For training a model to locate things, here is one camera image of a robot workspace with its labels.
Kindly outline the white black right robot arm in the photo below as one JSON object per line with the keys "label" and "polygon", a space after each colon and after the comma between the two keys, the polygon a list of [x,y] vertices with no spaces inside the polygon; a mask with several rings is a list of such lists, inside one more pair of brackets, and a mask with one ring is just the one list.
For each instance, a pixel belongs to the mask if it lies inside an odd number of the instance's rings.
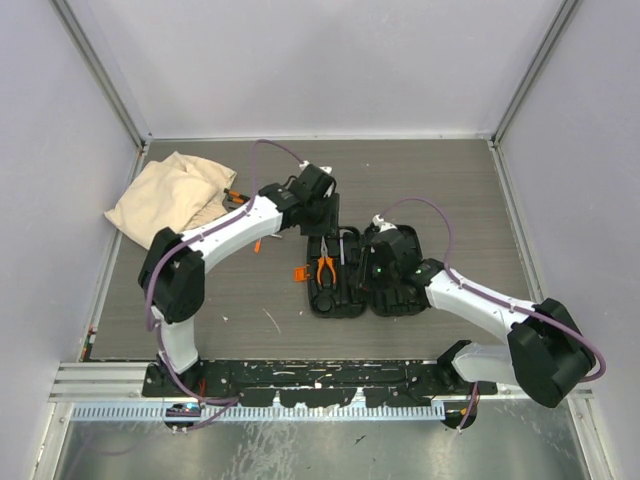
{"label": "white black right robot arm", "polygon": [[596,366],[593,348],[562,303],[547,298],[535,304],[470,281],[424,257],[406,226],[366,229],[358,282],[380,316],[399,316],[402,305],[411,313],[432,308],[497,339],[489,346],[461,340],[439,357],[438,379],[449,393],[462,393],[474,382],[502,383],[554,408]]}

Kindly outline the black handle claw hammer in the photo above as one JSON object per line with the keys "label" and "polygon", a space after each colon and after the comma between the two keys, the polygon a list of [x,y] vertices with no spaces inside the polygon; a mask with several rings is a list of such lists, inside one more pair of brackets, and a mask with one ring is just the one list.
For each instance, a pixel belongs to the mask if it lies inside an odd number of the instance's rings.
{"label": "black handle claw hammer", "polygon": [[345,266],[347,264],[347,256],[349,248],[347,243],[352,240],[357,240],[359,237],[359,231],[353,227],[341,228],[339,231],[339,249],[340,249],[340,265]]}

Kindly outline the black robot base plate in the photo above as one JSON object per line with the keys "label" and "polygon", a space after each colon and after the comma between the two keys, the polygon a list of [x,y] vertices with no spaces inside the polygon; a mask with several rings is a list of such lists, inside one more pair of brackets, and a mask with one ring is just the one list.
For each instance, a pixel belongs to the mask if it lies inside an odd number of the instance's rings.
{"label": "black robot base plate", "polygon": [[202,360],[180,379],[202,397],[246,407],[344,407],[358,394],[368,408],[429,406],[473,388],[425,360]]}

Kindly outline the orange black needle nose pliers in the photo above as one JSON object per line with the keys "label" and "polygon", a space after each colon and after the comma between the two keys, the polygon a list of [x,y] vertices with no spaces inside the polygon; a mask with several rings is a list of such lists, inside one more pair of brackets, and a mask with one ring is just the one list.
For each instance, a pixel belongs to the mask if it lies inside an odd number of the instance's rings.
{"label": "orange black needle nose pliers", "polygon": [[320,256],[317,261],[316,281],[320,288],[334,288],[337,281],[337,273],[334,260],[329,255],[326,239],[321,238]]}

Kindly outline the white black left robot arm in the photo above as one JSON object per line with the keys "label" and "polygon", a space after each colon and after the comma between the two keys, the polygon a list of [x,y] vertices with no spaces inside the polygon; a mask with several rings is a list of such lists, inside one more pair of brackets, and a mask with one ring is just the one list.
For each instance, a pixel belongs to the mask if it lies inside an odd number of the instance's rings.
{"label": "white black left robot arm", "polygon": [[178,396],[200,384],[195,315],[205,301],[205,277],[238,250],[272,234],[298,228],[306,237],[338,230],[339,194],[329,167],[305,162],[285,184],[273,183],[228,214],[181,233],[165,227],[147,252],[138,283],[152,329],[160,334],[159,356],[167,366],[165,385]]}

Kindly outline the black plastic tool case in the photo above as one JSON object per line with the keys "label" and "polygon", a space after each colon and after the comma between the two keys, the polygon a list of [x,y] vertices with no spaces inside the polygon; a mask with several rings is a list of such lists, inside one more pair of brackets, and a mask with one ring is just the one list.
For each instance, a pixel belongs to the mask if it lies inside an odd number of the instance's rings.
{"label": "black plastic tool case", "polygon": [[430,268],[412,227],[390,234],[369,225],[344,226],[333,237],[310,237],[306,265],[294,278],[307,286],[312,313],[323,319],[356,318],[371,310],[380,317],[412,316],[429,307],[420,289]]}

